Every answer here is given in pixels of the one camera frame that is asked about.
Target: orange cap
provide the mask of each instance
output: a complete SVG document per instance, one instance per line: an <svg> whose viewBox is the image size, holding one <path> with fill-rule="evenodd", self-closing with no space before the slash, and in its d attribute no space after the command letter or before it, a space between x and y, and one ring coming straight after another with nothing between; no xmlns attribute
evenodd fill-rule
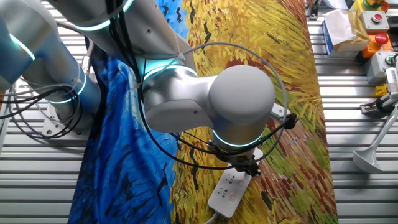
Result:
<svg viewBox="0 0 398 224"><path fill-rule="evenodd" d="M381 4L380 8L381 8L381 11L387 12L390 9L390 5L388 4L388 2L384 1Z"/></svg>

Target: power strip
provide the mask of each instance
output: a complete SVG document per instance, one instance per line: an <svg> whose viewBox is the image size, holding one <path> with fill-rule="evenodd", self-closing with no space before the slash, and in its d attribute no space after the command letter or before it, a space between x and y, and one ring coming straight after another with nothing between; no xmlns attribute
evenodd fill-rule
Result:
<svg viewBox="0 0 398 224"><path fill-rule="evenodd" d="M254 156L256 159L260 158L262 156L262 151L256 148ZM247 175L245 172L238 172L236 169L225 170L209 198L209 207L220 215L231 218L250 180L251 176Z"/></svg>

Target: white box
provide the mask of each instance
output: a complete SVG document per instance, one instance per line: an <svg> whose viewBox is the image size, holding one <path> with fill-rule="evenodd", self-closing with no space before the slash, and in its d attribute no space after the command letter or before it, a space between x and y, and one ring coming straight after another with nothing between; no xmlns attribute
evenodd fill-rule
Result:
<svg viewBox="0 0 398 224"><path fill-rule="evenodd" d="M365 71L370 84L383 84L386 82L385 71L391 68L386 62L386 58L392 57L397 52L376 52L366 63Z"/></svg>
<svg viewBox="0 0 398 224"><path fill-rule="evenodd" d="M377 15L381 16L380 20L374 19ZM368 34L386 33L390 29L386 13L383 11L363 11L359 15L359 19Z"/></svg>
<svg viewBox="0 0 398 224"><path fill-rule="evenodd" d="M326 53L331 57L355 57L370 40L350 43L356 38L347 11L334 10L322 22Z"/></svg>

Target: black cable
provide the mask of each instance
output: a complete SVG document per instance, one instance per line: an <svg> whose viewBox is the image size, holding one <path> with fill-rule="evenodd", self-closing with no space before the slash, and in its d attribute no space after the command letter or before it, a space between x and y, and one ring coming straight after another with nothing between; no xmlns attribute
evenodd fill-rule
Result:
<svg viewBox="0 0 398 224"><path fill-rule="evenodd" d="M392 57L392 60L391 60L391 65L392 65L394 68L396 67L396 63L397 63L396 57L398 57L398 53L395 54L395 55Z"/></svg>
<svg viewBox="0 0 398 224"><path fill-rule="evenodd" d="M278 127L275 128L275 130L273 130L271 133L269 133L267 136L273 136L274 134L276 134L276 132L278 132L279 130L281 130L282 128L285 128L285 125L289 122L291 122L291 119L296 120L296 116L289 116L282 124L280 124ZM256 144L256 146L261 145L262 143L264 143L266 140L268 140L270 138L270 136L267 138L267 136L260 138L259 143Z"/></svg>
<svg viewBox="0 0 398 224"><path fill-rule="evenodd" d="M72 114L75 114L75 113L76 113L76 107L75 107L74 101L75 101L75 99L72 98L72 100L71 100L72 106L73 106L73 112L72 112ZM25 131L18 125L18 123L16 122L14 116L12 116L11 118L12 118L12 121L13 121L13 122L16 124L16 126L19 128L19 130L22 131L24 134L26 134L26 135L27 135L28 137L30 137L30 138L33 138L33 139L54 139L54 138L64 137L64 136L66 136L68 133L70 133L71 131L73 131L73 130L75 129L75 127L76 127L77 124L80 122L80 119L81 119L81 117L82 117L82 115L83 115L83 109L81 108L81 106L79 107L79 109L80 109L79 118L78 118L78 120L76 121L76 123L69 129L69 131L66 131L66 130L67 130L67 129L69 128L69 126L71 125L73 119L71 119L71 120L65 125L65 127L64 127L61 131L59 131L58 133L55 133L55 134L53 134L53 135L51 135L51 136L46 136L46 135L44 135L44 134L42 134L42 133L36 131L36 130L25 120L25 118L24 118L24 116L22 115L22 113L19 115L19 116L21 117L22 122L24 122L24 123L26 124L26 126L27 126L30 130L32 130L34 133L38 134L39 136L34 136L33 134L29 134L29 133L25 132Z"/></svg>
<svg viewBox="0 0 398 224"><path fill-rule="evenodd" d="M278 142L275 142L275 144L273 146L271 146L271 150L268 151L267 153L265 153L264 155L262 155L260 158L254 160L252 162L249 162L249 163L237 163L236 165L237 166L247 166L247 165L250 165L250 164L253 164L255 162L259 162L259 161L265 159L267 156L269 156L276 149L276 144L278 144Z"/></svg>
<svg viewBox="0 0 398 224"><path fill-rule="evenodd" d="M64 137L67 134L69 134L71 131L73 131L73 129L75 129L75 127L77 126L77 124L80 122L81 117L83 115L83 110L80 110L80 115L78 120L76 121L76 123L66 132L62 133L59 136L55 136L55 137L51 137L50 139L54 139L54 138L60 138L60 137ZM32 139L49 139L49 138L42 138L42 137L37 137L37 136L33 136L32 134L27 133L25 130L22 129L22 127L17 123L17 121L15 120L15 117L11 117L12 118L12 122L15 123L15 125L19 128L20 131L22 131L22 133L26 134L28 137L32 138Z"/></svg>
<svg viewBox="0 0 398 224"><path fill-rule="evenodd" d="M260 146L262 143L264 143L266 140L268 140L271 136L273 136L276 132L278 132L280 129L282 129L284 127L284 125L286 123L288 123L289 120L287 119L285 122L283 122L281 125L279 125L278 127L275 128L275 130L273 130L271 133L267 134L266 136L262 137L260 140L258 140L256 143L250 145L250 146L246 146L243 147L235 152L214 152L214 151L208 151L206 149L202 149L200 147L194 146L193 144L190 144L189 142L185 141L184 139L178 137L176 134L174 133L170 133L171 136L173 136L175 139L177 139L178 141L184 143L185 145L196 149L198 151L204 152L204 153L208 153L208 154L212 154L212 155L216 155L216 156L236 156L239 154L243 154L245 152L248 152L250 150L252 150L253 148Z"/></svg>
<svg viewBox="0 0 398 224"><path fill-rule="evenodd" d="M31 106L35 105L35 104L36 104L37 102L39 102L40 100L43 100L45 97L47 97L47 96L49 96L50 94L52 94L52 93L58 91L60 88L61 88L61 87L59 87L59 88L54 88L53 90L47 91L47 92L45 92L45 93L43 93L43 94L40 94L39 97L38 97L35 101L31 102L31 103L28 104L26 107L22 108L21 110L15 112L15 113L10 113L10 114L4 115L4 116L0 116L0 119L10 118L10 117L12 117L12 116L15 116L15 115L18 115L18 114L22 113L23 111L29 109Z"/></svg>
<svg viewBox="0 0 398 224"><path fill-rule="evenodd" d="M190 133L188 133L188 132L186 132L186 131L183 131L183 132L184 132L185 134L187 134L187 135L189 135L189 136L192 136L192 137L194 137L195 139L197 139L197 140L199 140L199 141L201 141L201 142L207 144L207 142L205 142L204 140L202 140L202 139L200 139L200 138L194 136L193 134L190 134Z"/></svg>
<svg viewBox="0 0 398 224"><path fill-rule="evenodd" d="M112 12L113 10L113 5L111 0L107 0L107 10L108 13ZM121 42L120 36L118 34L117 28L116 28L116 24L117 22L119 22L119 18L120 18L120 23L121 23L121 30L124 33L124 40L126 42L126 45L130 46L127 48L127 51L130 53L131 58L129 58L127 56L127 53L125 52L125 48L123 43ZM114 17L111 19L111 24L109 27L109 31L113 37L113 39L115 40L115 42L117 43L118 47L120 48L121 53L123 54L123 57L126 59L127 64L133 69L133 72L135 74L136 77L136 82L137 83L141 83L141 74L139 73L139 69L137 66L137 62L134 56L134 52L132 51L132 47L131 47L131 43L128 37L128 32L127 32L127 28L126 28L126 23L124 21L124 13L123 11L121 11L121 13L119 14L119 17ZM185 162L184 160L181 160L173 155L171 155L169 152L167 152L155 139L155 137L153 136L150 128L148 127L148 124L146 122L145 116L144 116L144 112L142 110L142 100L143 100L143 92L142 92L142 86L139 87L138 89L138 107L139 107L139 112L140 112L140 116L142 119L142 122L144 124L144 127L149 135L149 137L152 139L152 141L154 142L154 144L166 155L169 156L171 159L180 162L182 164L191 166L191 167L197 167L197 168L201 168L201 169L210 169L210 170L225 170L225 169L232 169L234 168L234 166L228 166L228 167L208 167L208 166L201 166L198 164L192 164L189 162Z"/></svg>
<svg viewBox="0 0 398 224"><path fill-rule="evenodd" d="M14 98L14 100L0 100L0 103L5 103L5 104L9 104L9 103L25 103L25 102L28 102L30 100L36 100L39 97L40 97L40 95L31 96L31 97L23 99L23 100L17 100L16 98Z"/></svg>
<svg viewBox="0 0 398 224"><path fill-rule="evenodd" d="M144 60L144 71L142 73L143 75L145 75L146 68L147 68L147 59L145 58L145 60Z"/></svg>

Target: yellow object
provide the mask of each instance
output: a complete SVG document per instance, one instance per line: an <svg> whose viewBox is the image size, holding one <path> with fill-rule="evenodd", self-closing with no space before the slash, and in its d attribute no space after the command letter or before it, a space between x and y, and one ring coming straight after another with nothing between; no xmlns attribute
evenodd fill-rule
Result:
<svg viewBox="0 0 398 224"><path fill-rule="evenodd" d="M384 0L366 0L369 5L376 6L384 2Z"/></svg>
<svg viewBox="0 0 398 224"><path fill-rule="evenodd" d="M383 86L376 86L376 96L384 96L387 94L387 85L384 84Z"/></svg>
<svg viewBox="0 0 398 224"><path fill-rule="evenodd" d="M381 8L372 8L372 7L367 7L365 6L365 4L363 3L364 0L356 0L353 4L353 8L354 10L356 10L356 12L358 13L358 15L360 15L363 11L381 11Z"/></svg>

